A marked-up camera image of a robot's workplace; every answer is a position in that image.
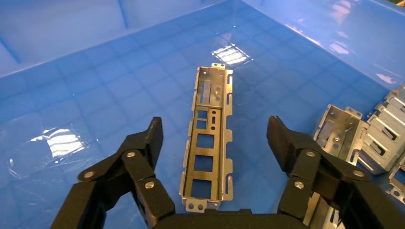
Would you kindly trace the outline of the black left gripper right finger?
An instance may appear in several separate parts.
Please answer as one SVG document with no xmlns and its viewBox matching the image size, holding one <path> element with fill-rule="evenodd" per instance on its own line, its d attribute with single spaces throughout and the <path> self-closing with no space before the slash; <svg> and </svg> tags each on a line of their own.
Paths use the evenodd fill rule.
<svg viewBox="0 0 405 229">
<path fill-rule="evenodd" d="M 271 116 L 268 144 L 288 175 L 278 213 L 303 221 L 311 193 L 318 193 L 339 211 L 347 229 L 402 229 L 405 217 L 371 176 L 325 152 L 308 134 L 288 129 Z"/>
</svg>

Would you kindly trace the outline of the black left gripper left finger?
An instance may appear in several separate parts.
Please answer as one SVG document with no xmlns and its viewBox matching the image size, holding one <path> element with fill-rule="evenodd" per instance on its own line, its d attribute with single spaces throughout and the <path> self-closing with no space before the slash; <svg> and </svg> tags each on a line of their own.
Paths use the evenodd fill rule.
<svg viewBox="0 0 405 229">
<path fill-rule="evenodd" d="M 154 117 L 145 131 L 126 136 L 117 152 L 78 175 L 51 227 L 101 229 L 127 193 L 150 229 L 173 215 L 175 205 L 154 173 L 162 144 L 162 119 Z"/>
</svg>

